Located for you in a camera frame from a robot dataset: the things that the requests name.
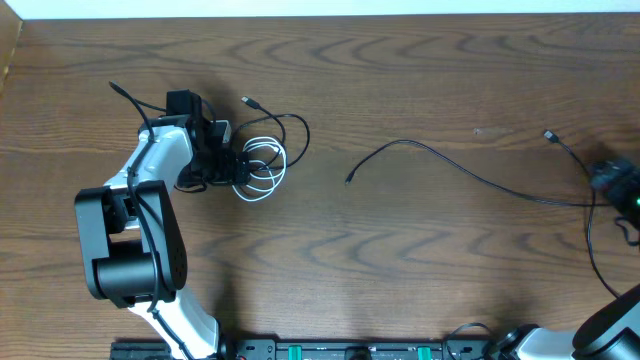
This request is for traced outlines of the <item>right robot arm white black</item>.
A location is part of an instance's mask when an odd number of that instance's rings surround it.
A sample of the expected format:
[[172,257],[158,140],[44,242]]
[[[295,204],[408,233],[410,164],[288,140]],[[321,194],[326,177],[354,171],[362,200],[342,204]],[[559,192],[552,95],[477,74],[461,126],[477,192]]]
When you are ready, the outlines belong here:
[[[616,224],[639,227],[639,167],[617,158],[593,166],[591,187],[618,211]],[[639,288],[619,295],[576,331],[552,331],[534,324],[506,335],[493,359],[634,360],[639,358]]]

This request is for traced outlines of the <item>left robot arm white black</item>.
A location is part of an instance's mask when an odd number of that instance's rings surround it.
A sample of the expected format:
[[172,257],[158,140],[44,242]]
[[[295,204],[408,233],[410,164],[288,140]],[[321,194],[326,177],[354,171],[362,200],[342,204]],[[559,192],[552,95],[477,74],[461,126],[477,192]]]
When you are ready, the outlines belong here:
[[231,148],[228,121],[204,116],[208,106],[188,89],[168,92],[161,116],[143,119],[123,167],[74,201],[89,292],[143,318],[174,359],[237,356],[186,284],[186,248],[170,199],[174,189],[249,181],[247,154]]

